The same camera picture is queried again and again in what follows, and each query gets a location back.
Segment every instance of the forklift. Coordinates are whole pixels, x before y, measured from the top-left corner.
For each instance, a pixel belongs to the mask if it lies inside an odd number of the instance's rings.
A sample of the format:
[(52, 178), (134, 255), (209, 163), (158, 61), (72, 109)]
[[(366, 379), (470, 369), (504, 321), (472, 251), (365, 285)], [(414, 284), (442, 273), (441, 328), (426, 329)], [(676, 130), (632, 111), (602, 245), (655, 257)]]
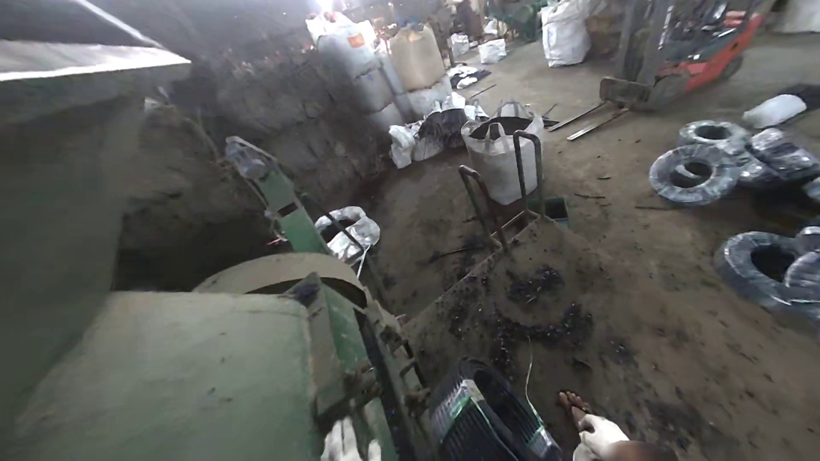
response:
[(726, 0), (633, 0), (624, 12), (615, 75), (604, 77), (600, 102), (549, 131), (613, 108), (602, 121), (570, 135), (573, 141), (629, 111), (656, 111), (683, 94), (734, 75), (763, 22), (754, 12), (730, 11)]

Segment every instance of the dirt floor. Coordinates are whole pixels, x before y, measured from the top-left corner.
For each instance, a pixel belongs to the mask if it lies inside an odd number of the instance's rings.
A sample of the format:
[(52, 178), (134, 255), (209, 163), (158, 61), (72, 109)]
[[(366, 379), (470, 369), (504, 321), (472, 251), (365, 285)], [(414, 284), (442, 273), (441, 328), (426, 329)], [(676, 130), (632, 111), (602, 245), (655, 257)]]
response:
[[(661, 112), (627, 114), (574, 142), (566, 136), (585, 123), (545, 134), (547, 195), (567, 199), (576, 235), (550, 234), (558, 247), (527, 250), (516, 276), (525, 280), (543, 266), (573, 272), (578, 267), (567, 261), (572, 252), (587, 259), (579, 257), (581, 275), (562, 273), (556, 298), (536, 301), (543, 315), (515, 320), (540, 328), (559, 325), (572, 303), (580, 307), (577, 315), (591, 314), (580, 340), (526, 330), (534, 338), (529, 394), (567, 456), (577, 438), (554, 407), (561, 389), (581, 392), (629, 436), (664, 443), (681, 459), (817, 458), (817, 342), (778, 326), (766, 311), (739, 298), (711, 261), (715, 248), (734, 234), (791, 235), (807, 217), (785, 205), (776, 212), (765, 205), (766, 197), (743, 190), (707, 207), (670, 209), (649, 187), (647, 172), (674, 147), (685, 123), (739, 121), (743, 111), (788, 85), (817, 83), (820, 65), (807, 57), (818, 46), (817, 35), (762, 37), (731, 80)], [(486, 68), (493, 74), (462, 94), (496, 84), (479, 97), (487, 111), (514, 98), (536, 113), (556, 104), (550, 117), (561, 120), (598, 100), (598, 83), (611, 63), (550, 69), (540, 43), (532, 43)], [(820, 133), (820, 115), (802, 116), (788, 128), (820, 152), (820, 139), (813, 138)], [(374, 256), (385, 274), (389, 308), (413, 318), (408, 331), (417, 349), (428, 351), (421, 361), (428, 379), (435, 382), (449, 362), (470, 354), (507, 360), (504, 371), (523, 390), (530, 358), (526, 335), (508, 331), (507, 342), (495, 344), (505, 341), (498, 322), (477, 310), (489, 293), (462, 293), (457, 298), (464, 302), (443, 301), (423, 312), (489, 253), (480, 248), (481, 228), (458, 178), (462, 163), (468, 163), (466, 152), (449, 151), (390, 171), (356, 204), (381, 226)], [(470, 250), (437, 258), (465, 247)], [(587, 270), (590, 261), (601, 262), (599, 276)], [(495, 273), (488, 282), (507, 293), (515, 278)], [(450, 312), (453, 306), (461, 310)], [(467, 320), (453, 324), (453, 316)], [(472, 333), (462, 330), (470, 327)], [(499, 357), (501, 346), (509, 349), (508, 357)]]

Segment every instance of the gloved hand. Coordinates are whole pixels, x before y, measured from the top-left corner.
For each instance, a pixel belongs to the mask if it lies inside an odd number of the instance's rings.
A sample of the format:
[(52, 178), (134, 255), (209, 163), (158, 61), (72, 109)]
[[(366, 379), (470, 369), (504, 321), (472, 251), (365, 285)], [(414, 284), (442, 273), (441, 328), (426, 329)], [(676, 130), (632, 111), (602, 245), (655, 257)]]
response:
[[(362, 461), (356, 446), (356, 432), (350, 418), (337, 421), (325, 436), (321, 461)], [(367, 447), (367, 461), (381, 461), (381, 445), (372, 440)]]
[(584, 416), (579, 426), (582, 429), (581, 443), (601, 459), (607, 459), (606, 448), (609, 444), (629, 440), (617, 424), (594, 414)]

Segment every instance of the metal handle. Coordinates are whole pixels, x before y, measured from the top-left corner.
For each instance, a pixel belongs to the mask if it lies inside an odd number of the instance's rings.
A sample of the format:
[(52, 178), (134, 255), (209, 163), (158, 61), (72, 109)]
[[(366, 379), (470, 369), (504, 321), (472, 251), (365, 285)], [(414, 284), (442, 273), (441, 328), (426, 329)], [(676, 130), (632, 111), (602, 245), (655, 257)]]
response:
[(526, 186), (524, 185), (524, 163), (521, 160), (521, 138), (526, 138), (532, 141), (535, 151), (535, 187), (538, 189), (538, 211), (541, 217), (544, 217), (546, 210), (544, 209), (544, 171), (541, 158), (541, 139), (532, 133), (527, 133), (524, 130), (518, 130), (512, 134), (512, 144), (515, 146), (515, 163), (518, 168), (518, 185), (521, 186), (521, 200), (524, 202), (524, 215), (526, 216), (526, 223), (530, 223), (530, 209), (526, 205)]
[(470, 201), (472, 202), (472, 207), (476, 209), (476, 217), (478, 217), (478, 222), (481, 223), (481, 228), (484, 229), (484, 233), (487, 236), (487, 240), (490, 244), (493, 244), (493, 234), (490, 232), (490, 228), (487, 227), (486, 221), (484, 221), (484, 217), (481, 215), (481, 208), (478, 206), (478, 198), (476, 197), (476, 191), (473, 190), (472, 185), (470, 184), (470, 179), (472, 178), (478, 184), (478, 188), (481, 189), (481, 194), (484, 195), (484, 200), (487, 203), (487, 213), (490, 215), (490, 218), (493, 220), (493, 226), (495, 227), (495, 232), (499, 235), (499, 240), (501, 240), (501, 246), (504, 248), (504, 251), (508, 252), (509, 247), (507, 246), (507, 238), (504, 237), (504, 231), (501, 227), (499, 222), (499, 217), (496, 216), (495, 211), (493, 210), (493, 203), (490, 199), (490, 192), (487, 190), (487, 184), (481, 179), (481, 175), (478, 171), (473, 170), (472, 168), (468, 167), (467, 165), (461, 165), (458, 168), (458, 174), (462, 178), (462, 182), (464, 183), (464, 188), (467, 189), (467, 195), (470, 196)]

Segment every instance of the foot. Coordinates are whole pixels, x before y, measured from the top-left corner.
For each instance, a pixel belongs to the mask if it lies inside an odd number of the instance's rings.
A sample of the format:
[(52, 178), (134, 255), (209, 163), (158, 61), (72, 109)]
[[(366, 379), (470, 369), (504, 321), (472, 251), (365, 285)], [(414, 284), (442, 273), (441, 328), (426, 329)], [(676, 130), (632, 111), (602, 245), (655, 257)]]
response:
[(590, 405), (581, 399), (577, 394), (572, 392), (559, 392), (558, 404), (567, 411), (567, 416), (572, 420), (572, 424), (582, 431), (584, 428), (581, 425), (581, 420), (589, 413), (592, 413)]

